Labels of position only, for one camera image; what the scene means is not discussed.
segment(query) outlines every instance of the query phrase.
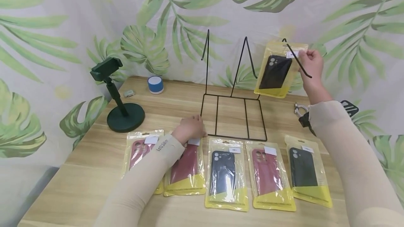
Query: hand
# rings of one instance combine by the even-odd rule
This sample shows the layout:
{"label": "hand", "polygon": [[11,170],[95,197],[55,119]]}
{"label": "hand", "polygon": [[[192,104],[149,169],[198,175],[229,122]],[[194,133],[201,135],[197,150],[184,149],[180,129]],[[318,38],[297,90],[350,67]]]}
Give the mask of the hand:
{"label": "hand", "polygon": [[303,68],[312,76],[309,78],[301,69],[299,70],[303,79],[303,88],[310,99],[310,103],[316,104],[332,100],[321,81],[324,61],[320,53],[317,50],[308,50],[307,52],[300,50],[299,58]]}
{"label": "hand", "polygon": [[193,115],[183,118],[171,135],[184,145],[189,139],[205,137],[207,133],[202,117],[200,115]]}

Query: leaf-print backdrop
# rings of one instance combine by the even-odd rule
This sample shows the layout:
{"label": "leaf-print backdrop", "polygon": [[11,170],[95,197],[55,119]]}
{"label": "leaf-print backdrop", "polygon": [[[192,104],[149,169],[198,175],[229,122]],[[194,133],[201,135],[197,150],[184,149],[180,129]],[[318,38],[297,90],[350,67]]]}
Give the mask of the leaf-print backdrop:
{"label": "leaf-print backdrop", "polygon": [[[162,75],[231,86],[244,37],[255,70],[265,44],[319,49],[324,82],[359,106],[352,119],[404,202],[404,0],[0,0],[1,226],[14,226],[90,128],[106,100],[88,71],[109,56],[112,75]],[[252,89],[247,53],[236,82]],[[301,78],[291,87],[305,95]]]}

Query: round base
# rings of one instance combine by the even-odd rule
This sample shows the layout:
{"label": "round base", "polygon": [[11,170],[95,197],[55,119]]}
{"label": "round base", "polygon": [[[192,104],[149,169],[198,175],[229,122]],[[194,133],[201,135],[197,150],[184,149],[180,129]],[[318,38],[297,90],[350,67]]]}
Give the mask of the round base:
{"label": "round base", "polygon": [[138,128],[144,120],[143,108],[135,103],[124,103],[128,116],[124,117],[118,107],[108,114],[107,124],[112,131],[130,132]]}

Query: plastic packaging bag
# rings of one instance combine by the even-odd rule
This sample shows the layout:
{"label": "plastic packaging bag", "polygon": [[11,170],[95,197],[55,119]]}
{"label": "plastic packaging bag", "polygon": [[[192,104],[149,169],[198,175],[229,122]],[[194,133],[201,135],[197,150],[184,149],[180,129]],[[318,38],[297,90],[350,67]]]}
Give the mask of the plastic packaging bag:
{"label": "plastic packaging bag", "polygon": [[[136,131],[128,133],[122,177],[153,149],[154,145],[159,140],[159,137],[162,136],[164,136],[164,130]],[[154,194],[161,194],[162,192],[163,181],[159,183]]]}
{"label": "plastic packaging bag", "polygon": [[332,208],[324,165],[316,142],[285,136],[293,195]]}
{"label": "plastic packaging bag", "polygon": [[307,50],[308,44],[269,42],[265,48],[260,74],[254,93],[284,98],[292,86],[299,64],[286,44],[297,56],[300,50]]}
{"label": "plastic packaging bag", "polygon": [[241,141],[209,139],[205,207],[248,211]]}
{"label": "plastic packaging bag", "polygon": [[190,139],[185,151],[164,177],[164,196],[206,192],[202,139]]}
{"label": "plastic packaging bag", "polygon": [[254,208],[296,211],[292,189],[276,143],[246,141]]}

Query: black phone case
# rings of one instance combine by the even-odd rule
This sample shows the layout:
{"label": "black phone case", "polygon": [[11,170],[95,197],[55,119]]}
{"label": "black phone case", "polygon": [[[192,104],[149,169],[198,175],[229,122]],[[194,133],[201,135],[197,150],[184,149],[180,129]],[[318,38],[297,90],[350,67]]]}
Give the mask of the black phone case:
{"label": "black phone case", "polygon": [[293,187],[317,186],[316,169],[311,152],[298,148],[289,149],[290,169]]}
{"label": "black phone case", "polygon": [[260,89],[279,89],[282,88],[289,68],[292,65],[292,59],[285,56],[271,55],[268,57],[262,76]]}
{"label": "black phone case", "polygon": [[223,192],[232,194],[228,191],[236,189],[236,164],[234,153],[213,151],[212,168],[210,176],[210,195],[216,195]]}

